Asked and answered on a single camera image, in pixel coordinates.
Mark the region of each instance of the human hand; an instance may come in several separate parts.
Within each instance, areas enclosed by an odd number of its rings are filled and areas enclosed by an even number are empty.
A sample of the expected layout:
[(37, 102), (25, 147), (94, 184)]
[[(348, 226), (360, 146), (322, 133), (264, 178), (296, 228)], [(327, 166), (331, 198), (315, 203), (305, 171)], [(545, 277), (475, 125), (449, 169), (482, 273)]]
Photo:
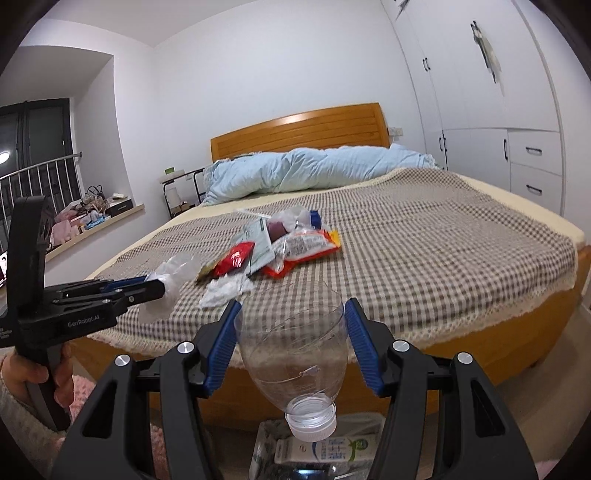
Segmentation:
[[(55, 401), (64, 408), (74, 401), (74, 380), (72, 378), (72, 350), (65, 343), (61, 349), (61, 363), (53, 372), (56, 383)], [(41, 384), (48, 379), (47, 368), (17, 355), (13, 350), (2, 363), (2, 378), (8, 391), (14, 398), (26, 405), (33, 406), (25, 382)]]

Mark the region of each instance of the plaid bedspread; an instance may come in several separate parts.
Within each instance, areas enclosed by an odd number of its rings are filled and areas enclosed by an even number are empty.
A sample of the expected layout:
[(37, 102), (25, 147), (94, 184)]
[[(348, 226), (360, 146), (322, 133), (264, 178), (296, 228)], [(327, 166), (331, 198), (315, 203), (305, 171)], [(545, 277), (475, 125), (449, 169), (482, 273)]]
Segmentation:
[[(538, 307), (574, 286), (573, 241), (436, 169), (397, 170), (373, 186), (332, 190), (273, 203), (272, 214), (294, 205), (317, 209), (339, 230), (342, 252), (301, 265), (282, 280), (252, 277), (256, 292), (278, 283), (284, 295), (262, 302), (261, 321), (305, 306), (306, 281), (320, 280), (343, 301), (357, 297), (368, 318), (398, 338), (428, 346), (465, 335)], [(119, 257), (101, 278), (146, 274), (179, 252), (214, 259), (251, 216), (228, 213), (196, 219), (157, 234)], [(200, 310), (205, 286), (188, 282), (167, 321), (142, 325), (138, 307), (94, 338), (128, 351), (159, 355), (215, 321), (223, 307)], [(236, 354), (233, 364), (241, 364)]]

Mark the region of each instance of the plastic bottle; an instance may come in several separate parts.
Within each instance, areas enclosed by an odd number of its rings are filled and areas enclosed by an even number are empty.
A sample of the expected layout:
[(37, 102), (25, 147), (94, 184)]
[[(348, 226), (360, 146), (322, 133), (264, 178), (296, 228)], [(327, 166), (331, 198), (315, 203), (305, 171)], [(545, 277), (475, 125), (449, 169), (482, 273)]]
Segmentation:
[(255, 292), (235, 326), (251, 378), (285, 412), (293, 435), (329, 437), (348, 359), (341, 296), (319, 281)]

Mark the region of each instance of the orange and white package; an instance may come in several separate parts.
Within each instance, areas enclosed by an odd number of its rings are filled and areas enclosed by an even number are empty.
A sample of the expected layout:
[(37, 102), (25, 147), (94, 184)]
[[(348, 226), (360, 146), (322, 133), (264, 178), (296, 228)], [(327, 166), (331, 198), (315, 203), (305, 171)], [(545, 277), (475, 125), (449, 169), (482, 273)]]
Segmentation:
[(298, 228), (273, 243), (275, 260), (262, 271), (274, 278), (281, 278), (297, 264), (324, 257), (341, 248), (336, 230)]

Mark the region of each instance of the window railing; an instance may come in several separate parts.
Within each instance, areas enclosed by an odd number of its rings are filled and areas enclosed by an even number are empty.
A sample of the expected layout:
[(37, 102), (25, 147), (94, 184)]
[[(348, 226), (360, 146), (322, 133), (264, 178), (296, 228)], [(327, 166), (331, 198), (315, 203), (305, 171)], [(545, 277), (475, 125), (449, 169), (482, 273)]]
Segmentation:
[(81, 198), (74, 158), (82, 158), (82, 152), (54, 158), (0, 177), (0, 205), (2, 205), (0, 222), (3, 230), (0, 234), (0, 248), (2, 251), (8, 247), (12, 209), (17, 198), (37, 195), (49, 197), (56, 214), (70, 202)]

